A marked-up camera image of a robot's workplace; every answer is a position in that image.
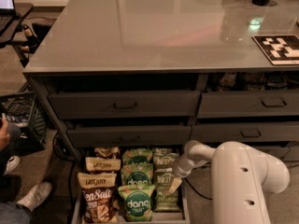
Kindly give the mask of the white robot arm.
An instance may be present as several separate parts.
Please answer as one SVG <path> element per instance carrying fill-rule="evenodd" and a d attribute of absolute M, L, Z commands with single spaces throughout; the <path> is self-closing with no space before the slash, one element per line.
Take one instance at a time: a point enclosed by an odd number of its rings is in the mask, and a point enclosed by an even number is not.
<path fill-rule="evenodd" d="M 166 195 L 174 193 L 193 169 L 211 164 L 213 224 L 271 224 L 264 195 L 277 194 L 290 183 L 280 159 L 240 142 L 213 148 L 192 140 L 173 163 Z"/>

